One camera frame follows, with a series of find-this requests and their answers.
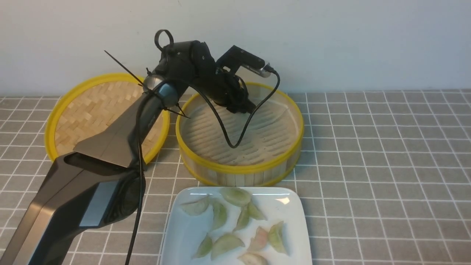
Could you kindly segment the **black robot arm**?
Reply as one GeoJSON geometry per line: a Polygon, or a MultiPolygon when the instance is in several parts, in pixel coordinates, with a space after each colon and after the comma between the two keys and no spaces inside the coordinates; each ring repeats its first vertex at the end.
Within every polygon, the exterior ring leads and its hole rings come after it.
{"type": "Polygon", "coordinates": [[[170,42],[160,62],[138,80],[143,94],[103,132],[57,157],[1,257],[2,265],[60,265],[74,238],[142,208],[143,142],[160,114],[192,87],[232,113],[253,113],[239,67],[261,73],[266,61],[232,46],[215,60],[206,43],[170,42]]]}

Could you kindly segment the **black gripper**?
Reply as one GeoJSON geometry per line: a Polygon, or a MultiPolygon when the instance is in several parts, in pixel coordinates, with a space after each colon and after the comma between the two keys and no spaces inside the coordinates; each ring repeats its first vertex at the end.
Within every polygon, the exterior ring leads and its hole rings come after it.
{"type": "Polygon", "coordinates": [[[199,77],[199,89],[220,107],[231,113],[252,113],[256,105],[248,98],[246,86],[240,79],[226,70],[199,77]]]}

